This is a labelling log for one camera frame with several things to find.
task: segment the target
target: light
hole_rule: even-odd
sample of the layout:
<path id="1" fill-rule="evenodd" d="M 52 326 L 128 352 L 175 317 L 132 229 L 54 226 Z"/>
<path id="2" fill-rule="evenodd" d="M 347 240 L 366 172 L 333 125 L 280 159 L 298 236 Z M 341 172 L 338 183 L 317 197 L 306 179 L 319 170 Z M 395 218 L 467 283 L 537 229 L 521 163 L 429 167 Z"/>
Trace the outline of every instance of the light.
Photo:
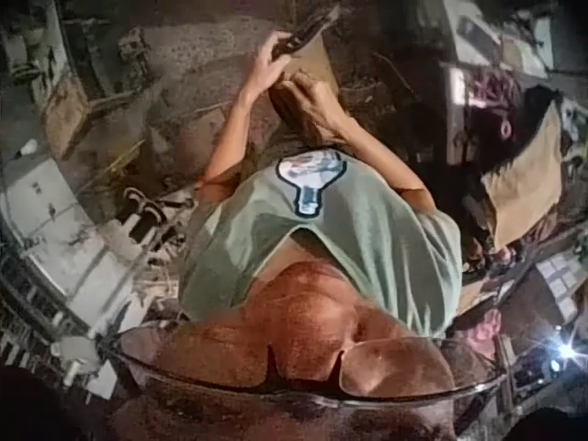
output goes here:
<path id="1" fill-rule="evenodd" d="M 551 370 L 556 373 L 561 371 L 561 365 L 557 360 L 551 360 Z"/>
<path id="2" fill-rule="evenodd" d="M 573 347 L 571 347 L 571 344 L 561 345 L 560 346 L 560 355 L 562 358 L 569 360 L 569 359 L 574 358 L 576 356 L 576 351 L 573 350 Z"/>

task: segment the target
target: green t-shirt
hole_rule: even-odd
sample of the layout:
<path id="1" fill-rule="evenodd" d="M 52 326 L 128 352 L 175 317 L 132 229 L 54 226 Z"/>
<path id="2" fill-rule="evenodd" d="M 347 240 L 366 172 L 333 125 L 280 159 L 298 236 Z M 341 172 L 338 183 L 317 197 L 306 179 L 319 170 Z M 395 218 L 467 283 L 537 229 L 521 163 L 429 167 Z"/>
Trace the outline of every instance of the green t-shirt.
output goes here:
<path id="1" fill-rule="evenodd" d="M 180 266 L 192 320 L 233 308 L 297 230 L 320 240 L 357 290 L 419 335 L 451 323 L 461 290 L 456 223 L 416 213 L 371 167 L 325 149 L 284 158 L 230 198 L 199 208 Z"/>

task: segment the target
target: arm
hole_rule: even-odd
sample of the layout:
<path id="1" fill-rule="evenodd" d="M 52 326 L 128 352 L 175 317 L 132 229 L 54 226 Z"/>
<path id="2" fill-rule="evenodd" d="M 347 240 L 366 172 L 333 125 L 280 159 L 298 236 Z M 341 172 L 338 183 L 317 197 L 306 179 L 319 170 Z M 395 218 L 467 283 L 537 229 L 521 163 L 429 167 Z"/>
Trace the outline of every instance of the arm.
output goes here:
<path id="1" fill-rule="evenodd" d="M 317 123 L 338 134 L 351 152 L 380 173 L 413 209 L 421 212 L 435 210 L 433 197 L 421 178 L 388 147 L 345 114 L 328 84 L 298 72 L 280 86 L 289 89 L 303 110 Z"/>
<path id="2" fill-rule="evenodd" d="M 221 202 L 232 195 L 238 186 L 251 110 L 257 98 L 277 81 L 290 62 L 287 55 L 276 61 L 272 59 L 276 44 L 287 37 L 287 33 L 274 32 L 257 53 L 254 67 L 232 104 L 219 143 L 210 157 L 199 189 L 200 201 Z"/>

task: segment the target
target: hand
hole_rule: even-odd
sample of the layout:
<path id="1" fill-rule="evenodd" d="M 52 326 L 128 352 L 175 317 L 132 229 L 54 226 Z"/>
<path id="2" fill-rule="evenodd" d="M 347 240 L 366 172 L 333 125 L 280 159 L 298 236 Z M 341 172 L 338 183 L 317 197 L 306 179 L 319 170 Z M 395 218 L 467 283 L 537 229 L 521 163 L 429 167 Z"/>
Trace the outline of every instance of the hand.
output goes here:
<path id="1" fill-rule="evenodd" d="M 336 135 L 341 134 L 349 117 L 339 104 L 337 96 L 328 83 L 311 78 L 306 72 L 298 71 L 278 87 L 287 88 L 300 102 L 302 111 L 317 124 Z"/>
<path id="2" fill-rule="evenodd" d="M 289 55 L 282 55 L 277 60 L 272 60 L 272 50 L 277 43 L 287 39 L 290 35 L 287 32 L 273 32 L 259 49 L 254 66 L 243 85 L 243 92 L 251 103 L 276 83 L 292 60 Z"/>

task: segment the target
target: shirt graphic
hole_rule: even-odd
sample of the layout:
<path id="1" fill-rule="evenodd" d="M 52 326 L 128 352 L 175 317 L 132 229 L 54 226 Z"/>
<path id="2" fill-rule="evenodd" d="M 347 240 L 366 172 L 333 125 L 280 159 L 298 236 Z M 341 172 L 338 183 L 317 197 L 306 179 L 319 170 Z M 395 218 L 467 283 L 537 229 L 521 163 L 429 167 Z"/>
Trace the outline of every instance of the shirt graphic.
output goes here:
<path id="1" fill-rule="evenodd" d="M 277 163 L 277 177 L 296 188 L 294 211 L 302 218 L 321 213 L 322 191 L 347 171 L 347 161 L 333 150 L 317 150 L 284 158 Z"/>

